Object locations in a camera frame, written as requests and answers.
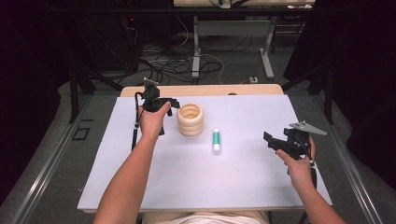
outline metal stand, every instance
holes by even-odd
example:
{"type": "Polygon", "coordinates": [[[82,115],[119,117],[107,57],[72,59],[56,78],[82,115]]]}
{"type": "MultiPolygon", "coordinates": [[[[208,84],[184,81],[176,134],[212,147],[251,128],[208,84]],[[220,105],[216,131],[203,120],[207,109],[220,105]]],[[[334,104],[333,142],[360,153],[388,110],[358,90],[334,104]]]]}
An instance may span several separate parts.
{"type": "Polygon", "coordinates": [[[317,75],[311,84],[308,87],[308,93],[310,95],[318,95],[322,81],[325,79],[326,81],[326,89],[325,89],[325,102],[324,102],[324,115],[332,124],[332,93],[333,93],[333,83],[334,83],[334,65],[318,65],[314,67],[312,70],[308,71],[307,73],[303,74],[302,76],[297,77],[293,81],[285,84],[282,86],[282,90],[286,91],[289,88],[293,87],[294,85],[307,80],[308,78],[317,75]]]}
{"type": "Polygon", "coordinates": [[[268,79],[274,79],[274,72],[268,58],[272,37],[276,27],[276,17],[270,21],[198,21],[194,16],[194,59],[192,63],[192,78],[199,78],[201,49],[200,35],[255,35],[265,36],[264,48],[260,49],[262,64],[268,79]]]}
{"type": "Polygon", "coordinates": [[[95,87],[91,82],[91,78],[96,78],[117,91],[121,91],[123,87],[102,76],[99,72],[94,71],[81,62],[78,55],[73,51],[74,46],[67,38],[68,35],[63,30],[63,26],[59,23],[58,18],[51,13],[48,13],[47,15],[49,28],[53,31],[53,38],[57,42],[57,50],[64,57],[64,63],[69,67],[72,107],[72,114],[69,123],[73,123],[78,116],[78,86],[81,87],[81,90],[85,94],[94,94],[95,87]]]}

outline black cable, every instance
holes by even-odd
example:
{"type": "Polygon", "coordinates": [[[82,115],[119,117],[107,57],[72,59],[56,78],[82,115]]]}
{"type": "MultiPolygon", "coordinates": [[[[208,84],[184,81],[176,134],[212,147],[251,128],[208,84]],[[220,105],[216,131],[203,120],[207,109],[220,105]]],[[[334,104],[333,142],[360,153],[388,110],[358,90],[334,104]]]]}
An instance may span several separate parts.
{"type": "Polygon", "coordinates": [[[248,0],[240,0],[240,1],[236,1],[235,3],[233,3],[233,5],[231,7],[241,7],[242,4],[246,3],[248,0]]]}
{"type": "MultiPolygon", "coordinates": [[[[305,144],[303,143],[303,141],[301,141],[301,139],[299,138],[299,137],[297,137],[297,136],[293,136],[293,138],[294,138],[294,140],[296,140],[301,146],[303,146],[303,149],[304,149],[304,151],[305,151],[305,155],[308,157],[308,159],[309,159],[309,165],[311,166],[311,179],[312,179],[312,183],[314,184],[314,186],[315,186],[315,189],[317,188],[317,184],[318,184],[318,177],[317,177],[317,169],[316,169],[316,167],[315,167],[315,162],[314,162],[314,160],[312,159],[312,155],[311,155],[311,152],[310,152],[310,149],[311,148],[306,148],[306,146],[305,146],[305,144]]],[[[303,216],[300,218],[300,221],[298,222],[298,224],[303,224],[304,223],[304,221],[306,220],[306,218],[307,218],[307,213],[306,212],[304,212],[303,213],[303,216]]]]}
{"type": "Polygon", "coordinates": [[[176,80],[181,81],[181,82],[191,83],[191,80],[188,79],[187,77],[184,77],[184,78],[186,78],[186,79],[181,79],[181,78],[178,78],[178,77],[173,77],[172,75],[177,75],[177,74],[172,74],[172,72],[167,71],[167,70],[165,71],[165,70],[163,69],[163,66],[162,66],[161,68],[158,68],[158,67],[156,67],[156,66],[150,64],[149,62],[147,62],[146,60],[143,60],[143,59],[140,59],[139,62],[141,62],[141,63],[147,65],[152,71],[156,72],[157,75],[166,76],[166,77],[169,77],[169,78],[173,78],[173,79],[176,79],[176,80]]]}
{"type": "Polygon", "coordinates": [[[136,146],[136,139],[137,139],[137,130],[139,129],[139,126],[140,126],[140,118],[141,118],[141,116],[142,116],[142,114],[143,114],[143,111],[142,111],[142,113],[139,115],[139,102],[138,102],[138,99],[137,99],[137,95],[140,95],[140,96],[143,96],[143,93],[142,92],[139,92],[139,91],[137,91],[135,94],[134,94],[134,105],[135,105],[135,109],[136,109],[136,116],[135,116],[135,120],[134,120],[134,136],[133,136],[133,139],[132,139],[132,147],[131,147],[131,150],[134,150],[134,147],[136,146]]]}
{"type": "Polygon", "coordinates": [[[236,49],[236,48],[238,48],[239,46],[241,46],[242,45],[242,43],[244,43],[245,42],[245,40],[246,39],[248,39],[248,35],[247,36],[245,36],[236,46],[234,46],[232,49],[209,49],[211,46],[212,46],[212,43],[209,41],[209,40],[207,40],[209,43],[210,43],[210,46],[209,47],[202,47],[201,45],[200,45],[200,47],[201,47],[201,49],[204,49],[205,51],[208,51],[208,52],[242,52],[242,51],[245,51],[245,50],[247,50],[248,48],[250,48],[250,46],[251,46],[251,44],[252,44],[252,42],[253,42],[253,36],[251,35],[250,36],[250,41],[249,41],[249,43],[247,44],[247,46],[244,48],[244,49],[236,49]]]}
{"type": "Polygon", "coordinates": [[[198,82],[199,82],[200,80],[206,78],[206,77],[209,75],[209,73],[219,71],[219,70],[221,69],[221,67],[222,67],[222,64],[221,64],[221,63],[210,62],[210,61],[208,61],[208,60],[205,59],[205,58],[201,58],[201,59],[204,59],[204,60],[205,60],[205,63],[203,63],[202,66],[200,67],[200,71],[203,72],[203,70],[204,70],[204,68],[205,68],[206,66],[207,66],[207,69],[206,69],[206,71],[205,71],[205,74],[204,74],[201,78],[198,78],[198,79],[196,80],[196,84],[195,84],[195,85],[198,85],[198,82]],[[216,67],[216,68],[214,68],[214,69],[211,69],[210,64],[215,64],[215,65],[217,65],[218,67],[216,67]]]}
{"type": "Polygon", "coordinates": [[[191,41],[191,40],[189,40],[189,41],[187,41],[187,42],[185,42],[183,45],[179,45],[179,47],[177,48],[177,50],[178,49],[186,49],[187,51],[186,52],[178,52],[177,51],[177,53],[180,55],[180,56],[186,56],[186,55],[191,55],[193,52],[194,52],[194,45],[193,45],[193,42],[191,41]]]}
{"type": "Polygon", "coordinates": [[[188,52],[185,52],[185,53],[179,53],[177,51],[174,51],[173,49],[164,49],[161,46],[156,45],[155,43],[150,43],[150,45],[148,45],[148,47],[144,48],[142,51],[145,52],[145,51],[150,51],[150,50],[152,50],[154,52],[152,52],[150,54],[148,52],[146,52],[146,54],[144,54],[143,56],[144,57],[148,57],[148,56],[155,56],[155,55],[169,55],[169,56],[172,56],[172,57],[179,57],[179,56],[182,56],[182,55],[188,55],[193,50],[193,45],[190,45],[187,48],[188,52]]]}
{"type": "Polygon", "coordinates": [[[92,31],[96,34],[96,36],[100,39],[100,41],[103,43],[103,45],[107,48],[107,50],[113,54],[121,63],[123,63],[124,65],[126,65],[128,67],[128,63],[125,62],[120,55],[118,55],[113,48],[111,48],[107,42],[102,38],[102,36],[97,32],[96,28],[93,27],[92,23],[84,18],[85,22],[87,22],[87,24],[90,26],[90,28],[92,29],[92,31]]]}

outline wire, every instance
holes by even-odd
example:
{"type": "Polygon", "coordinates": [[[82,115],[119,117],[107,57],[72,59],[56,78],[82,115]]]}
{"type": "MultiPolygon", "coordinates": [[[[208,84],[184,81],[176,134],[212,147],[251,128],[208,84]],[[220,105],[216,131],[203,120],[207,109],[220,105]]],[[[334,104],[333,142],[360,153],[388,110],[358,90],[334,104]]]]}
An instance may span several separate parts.
{"type": "Polygon", "coordinates": [[[248,81],[250,81],[250,78],[248,78],[248,79],[246,79],[245,81],[239,83],[239,85],[240,85],[240,84],[244,84],[244,83],[246,83],[246,82],[248,82],[248,81]]]}
{"type": "Polygon", "coordinates": [[[161,67],[156,67],[156,66],[150,64],[148,61],[143,60],[143,59],[140,59],[139,62],[147,65],[151,69],[152,72],[155,72],[157,75],[157,78],[158,77],[168,77],[169,79],[172,78],[172,79],[176,79],[181,82],[192,83],[192,80],[190,78],[187,78],[187,77],[183,76],[183,74],[180,74],[180,73],[170,70],[165,65],[162,65],[161,67]]]}
{"type": "Polygon", "coordinates": [[[204,73],[204,74],[203,74],[202,76],[198,77],[198,78],[195,78],[195,79],[193,80],[193,85],[198,85],[199,81],[205,79],[205,78],[209,75],[209,73],[211,73],[211,72],[217,72],[217,71],[219,71],[219,70],[221,69],[221,67],[222,67],[221,63],[210,62],[210,61],[208,61],[205,57],[202,57],[201,60],[204,60],[205,63],[203,63],[203,64],[201,65],[199,71],[200,71],[201,74],[202,74],[202,73],[204,73]]]}
{"type": "Polygon", "coordinates": [[[187,43],[187,41],[189,40],[189,30],[187,29],[186,25],[183,23],[183,21],[181,21],[181,19],[179,17],[176,17],[181,25],[183,25],[184,29],[186,30],[186,39],[183,41],[183,43],[181,43],[178,48],[181,48],[185,43],[187,43]]]}
{"type": "Polygon", "coordinates": [[[132,147],[131,147],[131,150],[134,150],[134,147],[136,146],[137,130],[139,129],[139,126],[140,126],[140,123],[139,123],[139,122],[140,122],[140,118],[142,117],[143,112],[145,111],[145,110],[143,109],[143,110],[142,110],[142,113],[139,115],[139,101],[138,101],[138,99],[137,99],[137,95],[140,95],[140,96],[143,97],[143,93],[137,91],[137,92],[134,94],[134,106],[135,106],[135,109],[136,109],[136,116],[135,116],[135,120],[134,120],[134,136],[133,136],[133,140],[132,140],[132,147]]]}
{"type": "Polygon", "coordinates": [[[219,59],[219,58],[213,56],[213,55],[210,55],[210,54],[201,54],[200,56],[209,56],[209,57],[212,57],[212,58],[218,60],[218,61],[221,63],[221,71],[220,71],[220,73],[219,73],[219,84],[222,85],[222,82],[221,82],[221,80],[220,80],[220,77],[221,77],[221,74],[222,74],[222,72],[223,72],[223,70],[224,70],[224,63],[223,63],[223,61],[222,61],[221,59],[219,59]]]}
{"type": "Polygon", "coordinates": [[[132,30],[132,31],[134,31],[136,34],[134,35],[134,46],[136,45],[136,43],[137,43],[137,37],[138,37],[138,35],[139,35],[139,32],[135,29],[135,28],[132,28],[132,27],[127,27],[127,29],[128,30],[132,30]]]}
{"type": "Polygon", "coordinates": [[[115,51],[114,49],[112,49],[107,42],[102,38],[101,35],[99,35],[99,33],[97,32],[97,30],[93,27],[93,25],[91,24],[90,21],[88,21],[88,19],[85,18],[85,22],[88,23],[88,25],[91,27],[91,29],[93,30],[93,32],[97,35],[97,37],[102,41],[102,43],[104,44],[104,46],[108,49],[108,51],[110,51],[120,62],[122,62],[124,65],[126,65],[128,67],[128,63],[125,62],[115,51]]]}
{"type": "Polygon", "coordinates": [[[246,39],[248,39],[248,35],[245,36],[245,37],[244,37],[235,47],[233,47],[232,49],[209,49],[209,48],[212,46],[212,43],[211,43],[209,40],[207,40],[207,41],[209,42],[209,44],[210,44],[209,47],[202,47],[201,45],[200,45],[200,47],[201,47],[201,49],[204,49],[205,51],[210,51],[210,52],[232,52],[232,51],[242,52],[242,51],[245,51],[245,50],[247,50],[248,48],[250,48],[251,44],[253,43],[253,36],[251,36],[248,45],[247,45],[244,49],[236,49],[236,48],[238,48],[239,46],[241,46],[242,43],[245,42],[246,39]]]}
{"type": "MultiPolygon", "coordinates": [[[[315,162],[314,162],[314,160],[312,159],[311,152],[310,152],[310,149],[311,149],[311,148],[308,149],[308,148],[305,146],[305,144],[303,143],[303,141],[301,141],[301,139],[300,139],[299,137],[297,137],[297,136],[294,135],[293,138],[294,138],[294,140],[296,140],[301,146],[303,146],[303,149],[304,149],[304,151],[305,151],[305,155],[306,155],[306,156],[308,157],[308,159],[309,159],[309,165],[311,166],[311,179],[312,179],[312,183],[314,184],[314,186],[315,186],[315,188],[316,188],[317,185],[318,185],[318,177],[317,177],[317,169],[316,169],[316,167],[315,167],[315,162]]],[[[298,222],[298,224],[303,224],[304,221],[306,220],[306,218],[307,218],[307,213],[304,212],[303,215],[302,215],[302,217],[300,218],[300,221],[298,222]]]]}

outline stacked wooden rings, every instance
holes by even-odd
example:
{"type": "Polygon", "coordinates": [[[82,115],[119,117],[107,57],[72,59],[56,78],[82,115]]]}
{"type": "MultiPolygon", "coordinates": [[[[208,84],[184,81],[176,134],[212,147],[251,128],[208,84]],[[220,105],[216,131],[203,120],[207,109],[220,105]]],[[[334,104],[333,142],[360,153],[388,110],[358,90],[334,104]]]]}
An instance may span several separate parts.
{"type": "Polygon", "coordinates": [[[182,134],[195,136],[204,130],[204,111],[196,104],[183,105],[177,111],[177,124],[182,134]]]}

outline white table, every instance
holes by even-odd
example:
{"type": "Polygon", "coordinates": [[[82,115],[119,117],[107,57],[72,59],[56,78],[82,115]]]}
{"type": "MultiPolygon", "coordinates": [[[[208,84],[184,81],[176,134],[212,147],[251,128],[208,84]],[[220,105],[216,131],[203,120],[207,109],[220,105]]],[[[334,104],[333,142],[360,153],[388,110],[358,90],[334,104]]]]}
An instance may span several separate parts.
{"type": "MultiPolygon", "coordinates": [[[[277,85],[245,85],[245,89],[250,86],[277,85]]],[[[192,88],[192,92],[216,87],[198,86],[192,88]]],[[[243,86],[235,87],[236,92],[240,88],[243,86]]],[[[283,129],[298,121],[288,96],[206,94],[208,91],[201,96],[175,97],[181,105],[196,103],[201,106],[205,114],[205,129],[197,136],[188,137],[178,132],[176,116],[164,119],[165,135],[160,136],[154,150],[140,211],[303,208],[290,184],[287,167],[262,139],[266,131],[275,138],[286,140],[283,129]],[[212,152],[212,131],[215,128],[220,130],[219,155],[212,152]]],[[[108,182],[130,153],[133,126],[134,98],[119,97],[78,209],[96,211],[108,182]]],[[[320,173],[318,191],[328,203],[332,203],[320,173]]]]}
{"type": "MultiPolygon", "coordinates": [[[[314,5],[315,0],[248,0],[242,7],[281,7],[314,5]]],[[[175,7],[215,7],[209,0],[174,0],[175,7]]],[[[252,35],[263,36],[264,48],[260,49],[265,75],[273,79],[274,72],[268,52],[276,27],[276,17],[269,21],[198,21],[194,17],[194,59],[192,63],[192,78],[199,77],[201,49],[200,35],[252,35]]]]}

